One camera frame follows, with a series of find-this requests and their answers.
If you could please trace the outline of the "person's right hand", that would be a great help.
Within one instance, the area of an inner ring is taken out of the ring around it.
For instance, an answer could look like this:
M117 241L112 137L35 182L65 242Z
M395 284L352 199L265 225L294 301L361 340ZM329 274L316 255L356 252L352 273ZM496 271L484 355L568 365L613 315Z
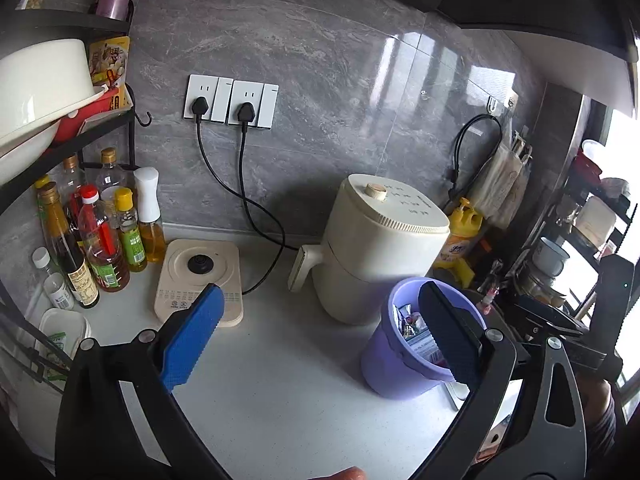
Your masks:
M612 389L605 379L580 374L576 377L584 413L588 460L595 462L612 448L616 434Z

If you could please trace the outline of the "person's left hand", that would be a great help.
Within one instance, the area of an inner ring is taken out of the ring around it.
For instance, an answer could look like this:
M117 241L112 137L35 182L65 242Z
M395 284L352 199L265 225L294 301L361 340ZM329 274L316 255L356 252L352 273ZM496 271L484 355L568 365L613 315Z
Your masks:
M359 467L352 466L347 469L321 477L319 480L367 480L367 474Z

